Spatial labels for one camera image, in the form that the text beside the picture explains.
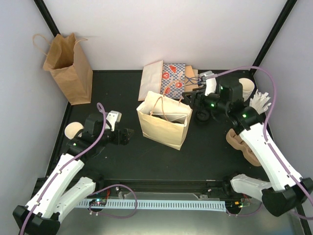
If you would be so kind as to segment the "cream paper bag with handles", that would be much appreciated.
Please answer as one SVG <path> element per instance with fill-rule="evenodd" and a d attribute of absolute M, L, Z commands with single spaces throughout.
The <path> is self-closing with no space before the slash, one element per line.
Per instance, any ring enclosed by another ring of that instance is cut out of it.
<path fill-rule="evenodd" d="M 136 110 L 144 137 L 176 150 L 181 149 L 192 115 L 192 109 L 188 105 L 149 91 Z M 152 114 L 163 115 L 164 119 L 152 117 Z M 171 123 L 172 120 L 184 123 Z"/>

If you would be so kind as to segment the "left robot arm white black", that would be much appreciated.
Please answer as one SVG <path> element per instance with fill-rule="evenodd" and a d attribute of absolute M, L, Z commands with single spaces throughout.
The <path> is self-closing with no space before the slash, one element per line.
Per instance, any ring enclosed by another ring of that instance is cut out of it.
<path fill-rule="evenodd" d="M 55 169 L 32 199 L 13 211 L 21 235 L 55 235 L 61 222 L 84 198 L 122 187 L 121 184 L 106 186 L 103 175 L 95 171 L 85 171 L 74 186 L 69 185 L 85 163 L 107 144 L 129 143 L 133 130 L 116 127 L 121 116 L 116 111 L 101 112 L 89 115 L 85 124 L 67 125 L 65 136 L 69 142 Z"/>

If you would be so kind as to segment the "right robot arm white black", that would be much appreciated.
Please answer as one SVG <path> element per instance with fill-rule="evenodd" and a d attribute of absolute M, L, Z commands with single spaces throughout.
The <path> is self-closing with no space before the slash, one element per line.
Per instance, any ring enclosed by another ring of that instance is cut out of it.
<path fill-rule="evenodd" d="M 222 185 L 225 196 L 246 194 L 263 203 L 278 217 L 310 198 L 311 178 L 303 178 L 285 159 L 268 134 L 265 122 L 257 111 L 244 104 L 243 86 L 238 79 L 222 78 L 216 93 L 204 89 L 183 92 L 184 101 L 197 110 L 199 122 L 206 122 L 211 114 L 227 117 L 232 124 L 233 137 L 244 154 L 252 153 L 264 169 L 268 181 L 238 174 Z"/>

